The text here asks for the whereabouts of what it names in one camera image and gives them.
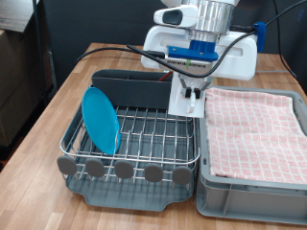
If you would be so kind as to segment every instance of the pink towel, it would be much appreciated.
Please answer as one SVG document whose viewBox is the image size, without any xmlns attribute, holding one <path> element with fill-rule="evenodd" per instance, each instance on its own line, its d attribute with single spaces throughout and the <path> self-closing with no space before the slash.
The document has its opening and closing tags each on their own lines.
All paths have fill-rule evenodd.
<svg viewBox="0 0 307 230">
<path fill-rule="evenodd" d="M 307 137 L 292 98 L 218 88 L 205 92 L 211 175 L 307 184 Z"/>
</svg>

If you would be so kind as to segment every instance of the metal wire grid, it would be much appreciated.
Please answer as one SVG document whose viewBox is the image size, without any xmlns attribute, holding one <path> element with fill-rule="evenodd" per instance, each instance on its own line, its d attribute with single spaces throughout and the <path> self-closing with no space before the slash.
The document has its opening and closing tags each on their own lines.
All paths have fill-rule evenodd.
<svg viewBox="0 0 307 230">
<path fill-rule="evenodd" d="M 166 182 L 173 182 L 172 173 L 175 167 L 185 166 L 192 171 L 195 169 L 200 150 L 196 150 L 194 119 L 168 115 L 167 110 L 160 109 L 116 107 L 115 111 L 121 132 L 121 145 L 115 154 L 108 155 L 95 146 L 88 136 L 83 119 L 80 120 L 66 149 L 63 149 L 63 139 L 61 140 L 60 148 L 64 154 L 75 157 L 77 179 L 88 175 L 85 168 L 88 158 L 103 160 L 104 181 L 117 177 L 114 170 L 117 160 L 130 161 L 133 164 L 132 184 L 136 180 L 146 180 L 144 169 L 152 163 L 162 167 L 162 181 Z"/>
</svg>

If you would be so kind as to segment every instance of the blue plate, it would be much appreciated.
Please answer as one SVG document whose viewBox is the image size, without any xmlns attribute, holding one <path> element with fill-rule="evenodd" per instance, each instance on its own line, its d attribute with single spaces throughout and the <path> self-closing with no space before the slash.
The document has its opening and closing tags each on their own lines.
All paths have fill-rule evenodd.
<svg viewBox="0 0 307 230">
<path fill-rule="evenodd" d="M 103 152 L 113 154 L 119 124 L 112 103 L 100 89 L 90 87 L 83 96 L 83 119 L 94 144 Z M 117 136 L 118 150 L 121 133 Z"/>
</svg>

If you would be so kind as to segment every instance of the dark background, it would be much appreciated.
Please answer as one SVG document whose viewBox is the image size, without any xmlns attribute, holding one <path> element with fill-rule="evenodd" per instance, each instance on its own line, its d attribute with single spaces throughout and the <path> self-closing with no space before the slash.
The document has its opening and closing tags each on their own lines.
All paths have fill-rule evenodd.
<svg viewBox="0 0 307 230">
<path fill-rule="evenodd" d="M 276 0 L 281 12 L 295 2 Z M 58 86 L 74 67 L 75 60 L 92 42 L 143 45 L 154 25 L 153 15 L 166 7 L 159 0 L 44 0 Z M 307 91 L 307 4 L 280 18 L 282 53 Z M 269 0 L 254 11 L 236 8 L 233 24 L 252 25 L 275 16 Z M 276 22 L 268 27 L 264 53 L 277 54 Z"/>
</svg>

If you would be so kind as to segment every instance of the wooden table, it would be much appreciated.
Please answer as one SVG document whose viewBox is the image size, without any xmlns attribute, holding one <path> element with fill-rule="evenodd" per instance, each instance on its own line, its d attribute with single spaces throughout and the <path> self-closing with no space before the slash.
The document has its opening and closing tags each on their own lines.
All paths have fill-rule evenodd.
<svg viewBox="0 0 307 230">
<path fill-rule="evenodd" d="M 88 50 L 114 46 L 91 44 Z M 140 56 L 100 52 L 85 57 L 50 102 L 0 173 L 0 229 L 303 229 L 303 226 L 207 218 L 198 213 L 195 197 L 173 203 L 161 213 L 92 207 L 65 187 L 57 166 L 59 140 L 66 130 L 91 76 L 101 69 L 149 71 Z M 259 71 L 280 70 L 276 55 L 260 55 Z M 214 79 L 213 84 L 294 90 L 307 97 L 288 73 L 257 73 L 250 81 Z"/>
</svg>

